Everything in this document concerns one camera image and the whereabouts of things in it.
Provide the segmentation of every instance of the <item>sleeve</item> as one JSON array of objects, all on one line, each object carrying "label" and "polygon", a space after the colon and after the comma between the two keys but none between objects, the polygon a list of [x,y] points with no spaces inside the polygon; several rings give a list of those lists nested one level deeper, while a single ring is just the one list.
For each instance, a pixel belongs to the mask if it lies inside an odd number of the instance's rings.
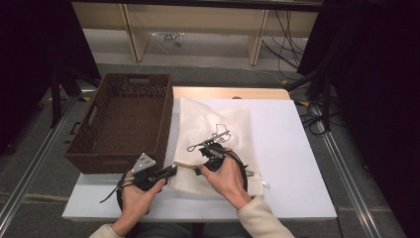
[{"label": "sleeve", "polygon": [[89,236],[89,238],[124,238],[119,236],[115,231],[111,228],[111,224],[105,224],[99,227],[93,234]]},{"label": "sleeve", "polygon": [[271,208],[260,196],[238,210],[238,218],[254,238],[292,238],[290,231],[272,215]]}]

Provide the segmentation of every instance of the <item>wicker basket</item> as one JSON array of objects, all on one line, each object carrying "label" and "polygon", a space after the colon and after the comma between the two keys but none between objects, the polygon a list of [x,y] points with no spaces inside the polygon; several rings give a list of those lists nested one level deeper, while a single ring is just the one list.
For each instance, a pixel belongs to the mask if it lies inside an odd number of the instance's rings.
[{"label": "wicker basket", "polygon": [[109,73],[64,156],[84,174],[120,174],[142,154],[163,168],[173,106],[168,74]]}]

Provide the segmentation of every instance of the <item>person's left hand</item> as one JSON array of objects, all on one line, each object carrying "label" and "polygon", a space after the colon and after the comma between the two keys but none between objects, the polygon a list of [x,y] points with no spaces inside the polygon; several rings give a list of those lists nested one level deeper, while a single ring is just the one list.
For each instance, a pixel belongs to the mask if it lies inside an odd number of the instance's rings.
[{"label": "person's left hand", "polygon": [[[132,176],[132,172],[127,173],[127,177]],[[123,188],[123,213],[120,218],[112,225],[112,229],[119,235],[125,236],[136,225],[136,223],[146,213],[148,213],[152,201],[156,194],[164,187],[164,178],[159,180],[150,190],[143,191],[135,185],[129,185]]]}]

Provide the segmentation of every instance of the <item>black cable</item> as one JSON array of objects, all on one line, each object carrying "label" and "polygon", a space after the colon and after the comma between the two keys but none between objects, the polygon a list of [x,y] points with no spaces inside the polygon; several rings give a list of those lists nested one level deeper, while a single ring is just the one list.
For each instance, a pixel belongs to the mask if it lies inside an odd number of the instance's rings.
[{"label": "black cable", "polygon": [[289,49],[289,48],[286,48],[285,46],[282,46],[280,43],[278,43],[276,40],[275,40],[275,38],[274,37],[271,37],[271,39],[278,45],[278,46],[280,46],[281,48],[283,48],[284,50],[286,50],[286,51],[289,51],[289,52],[291,52],[291,49]]},{"label": "black cable", "polygon": [[292,39],[291,39],[291,31],[290,31],[290,17],[291,17],[291,13],[290,13],[290,11],[287,11],[287,31],[286,31],[286,33],[287,33],[287,35],[288,35],[288,41],[289,41],[289,43],[290,43],[290,47],[291,47],[291,49],[292,49],[292,51],[293,51],[293,57],[294,57],[294,60],[296,61],[296,64],[300,64],[300,59],[299,59],[299,57],[297,56],[297,53],[296,53],[296,50],[294,49],[294,47],[293,47],[293,43],[292,43]]},{"label": "black cable", "polygon": [[291,61],[289,61],[288,59],[284,58],[282,55],[276,53],[272,48],[270,48],[264,40],[262,40],[262,43],[266,46],[266,48],[275,56],[277,56],[279,59],[287,62],[290,66],[294,67],[295,69],[297,69],[297,66],[294,65]]},{"label": "black cable", "polygon": [[280,24],[280,27],[281,27],[281,31],[284,34],[284,41],[287,40],[289,42],[290,47],[292,48],[293,57],[294,57],[296,63],[298,61],[300,63],[300,60],[298,59],[297,54],[295,53],[293,44],[291,42],[291,36],[290,36],[290,13],[289,13],[289,11],[287,11],[287,30],[284,30],[283,24],[281,23],[281,20],[280,20],[280,17],[278,16],[277,11],[275,11],[275,16],[277,17],[278,23]]}]

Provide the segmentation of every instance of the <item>white table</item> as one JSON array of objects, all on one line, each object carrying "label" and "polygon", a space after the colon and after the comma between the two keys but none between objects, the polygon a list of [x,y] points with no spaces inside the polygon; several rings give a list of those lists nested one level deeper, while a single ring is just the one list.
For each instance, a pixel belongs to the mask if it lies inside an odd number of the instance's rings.
[{"label": "white table", "polygon": [[[211,107],[250,108],[255,154],[270,189],[263,199],[279,219],[325,220],[337,217],[309,142],[291,100],[196,99]],[[179,122],[174,100],[165,165],[171,164]],[[115,220],[121,214],[115,188],[121,175],[80,175],[62,217],[75,221]],[[204,196],[165,187],[142,221],[211,222],[237,220],[236,210],[223,197]]]}]

